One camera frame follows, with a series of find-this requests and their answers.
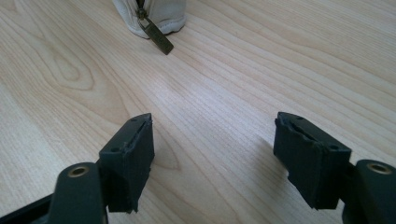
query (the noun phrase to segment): zipper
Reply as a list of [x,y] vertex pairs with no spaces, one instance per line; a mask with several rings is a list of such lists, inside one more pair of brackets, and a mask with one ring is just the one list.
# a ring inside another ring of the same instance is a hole
[[155,45],[164,53],[169,54],[173,49],[173,44],[166,38],[166,36],[158,29],[158,27],[149,19],[147,11],[144,9],[145,0],[136,0],[137,3],[137,22],[140,28],[148,35]]

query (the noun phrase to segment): wooden table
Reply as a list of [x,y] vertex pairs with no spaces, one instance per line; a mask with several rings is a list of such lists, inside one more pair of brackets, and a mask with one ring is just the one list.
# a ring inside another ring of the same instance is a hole
[[273,155],[278,111],[396,165],[393,0],[189,0],[164,56],[110,0],[0,1],[0,216],[152,113],[137,214],[110,223],[341,223]]

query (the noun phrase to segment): metal zipper tab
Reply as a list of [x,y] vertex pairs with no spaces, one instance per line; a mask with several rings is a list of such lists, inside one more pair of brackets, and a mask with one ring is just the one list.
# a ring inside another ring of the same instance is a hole
[[137,10],[137,22],[148,37],[160,48],[164,54],[169,54],[173,49],[173,44],[166,38],[166,36],[158,29],[158,27],[149,19],[149,16],[143,7],[139,6]]

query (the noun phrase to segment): wood grain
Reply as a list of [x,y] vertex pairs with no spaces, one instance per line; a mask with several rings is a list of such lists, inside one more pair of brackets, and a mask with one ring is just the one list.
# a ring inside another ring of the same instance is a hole
[[156,157],[137,214],[110,223],[341,223],[274,157],[278,111],[396,165],[391,0],[189,0],[168,56],[110,0],[0,1],[0,216],[150,112]]

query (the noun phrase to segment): white fabric bag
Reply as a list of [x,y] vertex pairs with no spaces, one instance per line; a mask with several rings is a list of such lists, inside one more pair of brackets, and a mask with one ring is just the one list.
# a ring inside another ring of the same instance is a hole
[[[160,46],[165,41],[163,39],[166,39],[163,35],[179,31],[186,22],[184,13],[186,1],[113,0],[113,3],[132,33],[144,38],[151,38],[164,51]],[[162,36],[159,36],[161,34],[155,30],[156,28],[161,31]]]

